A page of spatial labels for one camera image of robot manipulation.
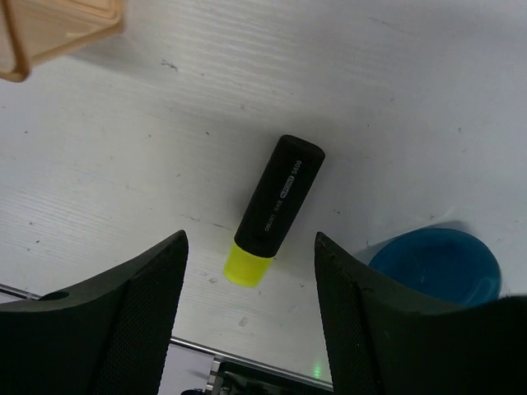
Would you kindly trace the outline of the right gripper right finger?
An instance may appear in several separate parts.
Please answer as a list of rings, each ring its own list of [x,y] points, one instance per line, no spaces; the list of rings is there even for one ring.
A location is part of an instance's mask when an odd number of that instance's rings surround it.
[[[315,237],[315,279],[336,394],[523,394],[526,298],[476,307],[412,290]]]

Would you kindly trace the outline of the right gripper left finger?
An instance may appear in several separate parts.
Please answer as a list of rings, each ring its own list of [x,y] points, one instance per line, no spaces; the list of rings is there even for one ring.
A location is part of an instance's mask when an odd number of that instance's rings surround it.
[[[37,300],[1,306],[3,394],[156,394],[184,283],[180,230]]]

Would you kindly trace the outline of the blue pin box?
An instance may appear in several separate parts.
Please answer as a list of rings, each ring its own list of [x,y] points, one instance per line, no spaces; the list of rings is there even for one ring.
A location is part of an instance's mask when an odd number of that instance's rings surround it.
[[[445,302],[474,307],[501,294],[502,275],[495,255],[460,222],[443,222],[369,244],[355,257]]]

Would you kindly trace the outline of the yellow highlighter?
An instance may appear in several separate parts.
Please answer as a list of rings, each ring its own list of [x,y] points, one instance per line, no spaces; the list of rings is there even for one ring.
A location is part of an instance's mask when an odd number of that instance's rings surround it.
[[[257,286],[291,229],[324,162],[324,151],[292,135],[279,138],[233,239],[227,280]]]

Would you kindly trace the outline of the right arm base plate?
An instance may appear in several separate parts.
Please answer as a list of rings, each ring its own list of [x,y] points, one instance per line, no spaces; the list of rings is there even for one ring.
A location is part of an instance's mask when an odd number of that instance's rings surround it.
[[[204,389],[189,388],[181,394],[332,394],[332,390],[302,382],[285,374],[239,363],[214,360]]]

